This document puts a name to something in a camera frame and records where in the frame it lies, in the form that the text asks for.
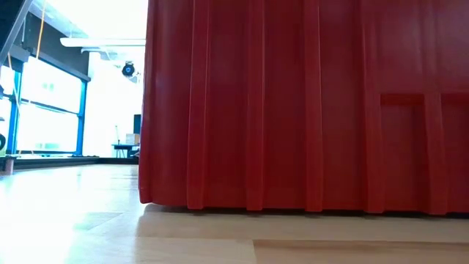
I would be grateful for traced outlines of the dark distant desk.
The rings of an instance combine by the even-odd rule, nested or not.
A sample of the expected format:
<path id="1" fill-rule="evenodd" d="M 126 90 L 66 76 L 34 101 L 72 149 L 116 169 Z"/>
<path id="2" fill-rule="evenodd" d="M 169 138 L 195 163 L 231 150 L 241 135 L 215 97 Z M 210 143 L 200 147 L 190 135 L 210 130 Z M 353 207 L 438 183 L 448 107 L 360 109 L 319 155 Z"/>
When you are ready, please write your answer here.
<path id="1" fill-rule="evenodd" d="M 137 144 L 112 144 L 116 158 L 132 158 L 139 154 Z"/>

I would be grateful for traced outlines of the black aluminium table frame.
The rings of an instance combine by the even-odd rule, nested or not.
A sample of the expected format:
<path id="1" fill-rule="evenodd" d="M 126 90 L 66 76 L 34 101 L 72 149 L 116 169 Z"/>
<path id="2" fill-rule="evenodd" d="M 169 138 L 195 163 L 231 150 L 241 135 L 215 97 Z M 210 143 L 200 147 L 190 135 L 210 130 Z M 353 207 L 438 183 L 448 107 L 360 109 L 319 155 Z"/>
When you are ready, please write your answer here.
<path id="1" fill-rule="evenodd" d="M 17 158 L 14 169 L 44 169 L 63 166 L 84 166 L 95 164 L 138 165 L 137 158 L 100 158 L 87 157 L 49 157 L 49 158 Z M 0 158 L 0 172 L 4 166 L 4 157 Z"/>

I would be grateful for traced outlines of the metal window frame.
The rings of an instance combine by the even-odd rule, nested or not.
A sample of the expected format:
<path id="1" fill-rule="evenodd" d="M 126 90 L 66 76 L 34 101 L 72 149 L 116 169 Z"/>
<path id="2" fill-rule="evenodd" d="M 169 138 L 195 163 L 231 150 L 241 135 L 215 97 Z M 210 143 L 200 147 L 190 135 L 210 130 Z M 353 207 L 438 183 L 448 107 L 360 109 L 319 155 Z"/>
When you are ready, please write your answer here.
<path id="1" fill-rule="evenodd" d="M 0 67 L 0 156 L 81 155 L 85 69 L 13 45 Z"/>

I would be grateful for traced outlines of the small brown block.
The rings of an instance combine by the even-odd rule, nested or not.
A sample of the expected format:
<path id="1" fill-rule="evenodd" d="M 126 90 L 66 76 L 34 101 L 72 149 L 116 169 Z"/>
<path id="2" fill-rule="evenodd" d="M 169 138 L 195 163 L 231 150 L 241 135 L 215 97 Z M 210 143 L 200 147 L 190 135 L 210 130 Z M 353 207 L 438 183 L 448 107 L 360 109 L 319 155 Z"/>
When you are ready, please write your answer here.
<path id="1" fill-rule="evenodd" d="M 17 157 L 14 155 L 7 155 L 4 157 L 4 166 L 2 168 L 1 175 L 13 174 L 16 159 Z"/>

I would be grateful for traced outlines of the white ceiling light bar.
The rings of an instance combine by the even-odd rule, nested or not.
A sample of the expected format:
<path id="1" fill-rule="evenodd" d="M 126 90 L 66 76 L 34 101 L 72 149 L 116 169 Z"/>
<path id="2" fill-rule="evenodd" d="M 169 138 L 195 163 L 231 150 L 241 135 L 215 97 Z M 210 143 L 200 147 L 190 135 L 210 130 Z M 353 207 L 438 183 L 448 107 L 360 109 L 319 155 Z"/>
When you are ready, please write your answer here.
<path id="1" fill-rule="evenodd" d="M 135 53 L 142 52 L 146 45 L 145 39 L 93 39 L 63 37 L 60 43 L 66 48 L 80 48 L 84 52 L 100 53 Z"/>

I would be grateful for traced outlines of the red plastic bin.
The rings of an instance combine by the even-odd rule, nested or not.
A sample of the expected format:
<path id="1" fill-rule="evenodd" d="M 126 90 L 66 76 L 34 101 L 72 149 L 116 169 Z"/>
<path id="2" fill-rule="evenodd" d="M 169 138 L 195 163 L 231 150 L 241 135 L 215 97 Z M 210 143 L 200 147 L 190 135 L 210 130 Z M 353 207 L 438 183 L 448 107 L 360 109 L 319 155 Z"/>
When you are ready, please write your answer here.
<path id="1" fill-rule="evenodd" d="M 469 0 L 149 0 L 139 198 L 469 213 Z"/>

